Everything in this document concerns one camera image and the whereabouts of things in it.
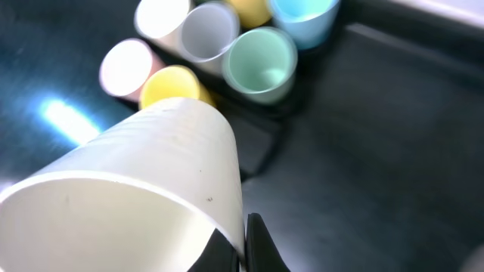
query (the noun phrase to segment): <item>plastic cup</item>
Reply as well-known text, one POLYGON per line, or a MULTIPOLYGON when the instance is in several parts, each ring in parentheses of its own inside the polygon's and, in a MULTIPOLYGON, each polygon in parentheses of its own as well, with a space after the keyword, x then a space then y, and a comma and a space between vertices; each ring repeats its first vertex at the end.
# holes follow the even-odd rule
POLYGON ((222 59, 239 36, 234 9, 223 2, 203 4, 190 12, 180 29, 180 54, 202 70, 222 75, 222 59))
POLYGON ((155 45, 179 56, 180 26, 192 8, 190 0, 141 0, 135 12, 135 28, 155 45))
POLYGON ((152 75, 141 91, 140 109, 171 97, 188 97, 215 106, 209 92, 187 67, 168 66, 152 75))
POLYGON ((268 0, 275 25, 294 39, 299 50, 317 47, 329 35, 339 0, 268 0))
POLYGON ((271 14, 267 8, 267 0, 227 0, 237 11, 240 23, 246 28, 254 28, 267 23, 271 14))
POLYGON ((297 50, 284 32, 261 27, 240 36, 224 61, 224 78, 260 104, 275 104, 293 87, 297 50))
POLYGON ((144 83, 164 66, 145 42, 126 39, 107 53, 99 69, 99 82, 109 95, 139 102, 144 83))
POLYGON ((243 260, 241 197, 223 115, 166 99, 0 194, 0 267, 185 272, 215 228, 243 260))

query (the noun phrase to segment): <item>dark surface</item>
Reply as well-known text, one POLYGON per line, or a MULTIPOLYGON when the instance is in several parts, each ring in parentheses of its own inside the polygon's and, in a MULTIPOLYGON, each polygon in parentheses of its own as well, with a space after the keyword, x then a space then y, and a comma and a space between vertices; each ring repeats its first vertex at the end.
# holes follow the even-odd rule
MULTIPOLYGON (((50 100, 100 131, 132 114, 102 92, 98 67, 136 35, 137 2, 0 2, 0 184, 76 146, 42 116, 50 100)), ((243 185, 246 213, 261 214, 292 271, 456 271, 484 243, 479 43, 457 31, 472 49, 458 53, 438 25, 412 40, 374 12, 360 16, 377 30, 349 27, 310 66, 307 108, 243 185)))

